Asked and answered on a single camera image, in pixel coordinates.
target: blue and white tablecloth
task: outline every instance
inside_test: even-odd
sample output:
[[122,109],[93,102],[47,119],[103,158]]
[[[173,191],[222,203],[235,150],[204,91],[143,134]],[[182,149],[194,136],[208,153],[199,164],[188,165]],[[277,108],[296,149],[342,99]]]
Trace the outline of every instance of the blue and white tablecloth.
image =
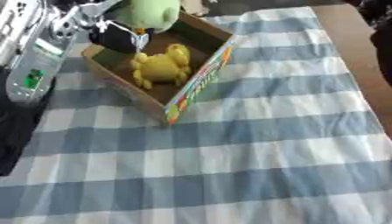
[[81,38],[0,223],[391,223],[392,144],[313,11],[210,20],[233,59],[168,129],[88,72]]

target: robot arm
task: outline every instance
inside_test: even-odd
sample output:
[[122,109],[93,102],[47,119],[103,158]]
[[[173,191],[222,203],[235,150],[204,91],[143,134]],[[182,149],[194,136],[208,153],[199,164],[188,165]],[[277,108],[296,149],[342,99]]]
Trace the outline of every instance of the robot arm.
[[29,143],[79,31],[123,52],[141,50],[151,37],[103,19],[121,0],[84,1],[9,0],[0,13],[0,176]]
[[121,1],[6,1],[0,14],[0,67],[8,71],[2,83],[8,97],[18,104],[44,97],[80,31],[88,31],[92,42],[112,50],[143,49],[152,32],[140,35],[103,17]]

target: cardboard box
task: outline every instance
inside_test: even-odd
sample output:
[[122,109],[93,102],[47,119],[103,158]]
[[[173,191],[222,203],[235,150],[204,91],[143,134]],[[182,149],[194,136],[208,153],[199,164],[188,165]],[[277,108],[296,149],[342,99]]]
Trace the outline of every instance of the cardboard box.
[[135,84],[130,67],[134,55],[91,45],[83,52],[83,56],[93,74],[127,96],[132,104],[162,123],[175,123],[228,63],[233,34],[181,12],[180,20],[169,31],[156,35],[144,52],[149,55],[164,53],[168,45],[177,43],[187,46],[191,51],[193,75],[182,87],[176,87],[174,83],[154,83],[152,90],[141,89]]

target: yellow stuffed animal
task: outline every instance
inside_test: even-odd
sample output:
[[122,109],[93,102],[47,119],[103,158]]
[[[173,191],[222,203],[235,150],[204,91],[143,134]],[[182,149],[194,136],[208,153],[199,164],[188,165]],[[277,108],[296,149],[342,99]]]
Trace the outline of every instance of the yellow stuffed animal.
[[135,70],[133,77],[136,84],[145,89],[152,89],[152,82],[174,81],[176,86],[181,86],[191,74],[190,60],[191,53],[184,45],[169,45],[166,54],[150,57],[139,52],[131,61]]

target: colorful box label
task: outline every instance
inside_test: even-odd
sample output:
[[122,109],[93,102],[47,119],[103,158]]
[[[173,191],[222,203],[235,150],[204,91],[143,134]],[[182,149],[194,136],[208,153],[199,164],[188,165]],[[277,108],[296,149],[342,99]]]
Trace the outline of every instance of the colorful box label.
[[168,123],[175,123],[181,114],[194,101],[195,97],[213,81],[219,71],[229,62],[233,50],[231,38],[186,84],[183,89],[170,101],[166,110]]

